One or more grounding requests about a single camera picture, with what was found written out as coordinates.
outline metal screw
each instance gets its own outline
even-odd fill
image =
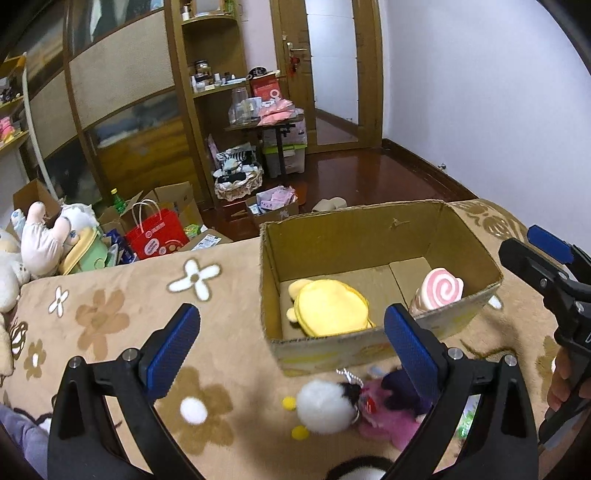
[[[70,358],[70,361],[68,362],[68,365],[69,365],[70,368],[78,368],[81,363],[82,363],[82,357],[81,356],[75,356],[74,358]]]
[[[121,355],[121,357],[123,358],[123,360],[125,360],[126,362],[131,362],[132,360],[135,360],[137,358],[137,356],[138,356],[138,351],[135,348],[128,348]]]
[[[459,360],[464,356],[464,352],[462,352],[459,348],[452,347],[447,351],[447,354],[450,358],[454,360]]]
[[[517,359],[513,355],[507,355],[505,357],[505,363],[510,367],[514,367],[517,365]]]

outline paper label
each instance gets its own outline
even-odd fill
[[[201,240],[195,247],[193,247],[192,251],[200,250],[202,248],[210,248],[215,247],[222,239],[213,235],[206,235],[203,240]]]

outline blue gripper pad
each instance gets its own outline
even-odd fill
[[[443,345],[431,332],[419,327],[401,304],[386,309],[384,331],[418,395],[435,404],[447,378]]]
[[[568,243],[538,225],[534,225],[527,230],[527,239],[533,246],[563,265],[569,265],[574,260],[573,251]]]
[[[149,400],[164,398],[199,335],[201,317],[194,305],[183,303],[166,327],[156,330],[141,348],[139,378]]]

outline pink swirl plush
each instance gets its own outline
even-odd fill
[[[413,317],[449,305],[462,298],[464,282],[445,268],[429,272],[421,288],[417,290],[408,311]]]

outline white pom pom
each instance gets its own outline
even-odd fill
[[[344,397],[342,385],[312,380],[297,395],[297,415],[311,432],[321,435],[339,433],[351,425],[357,411]]]

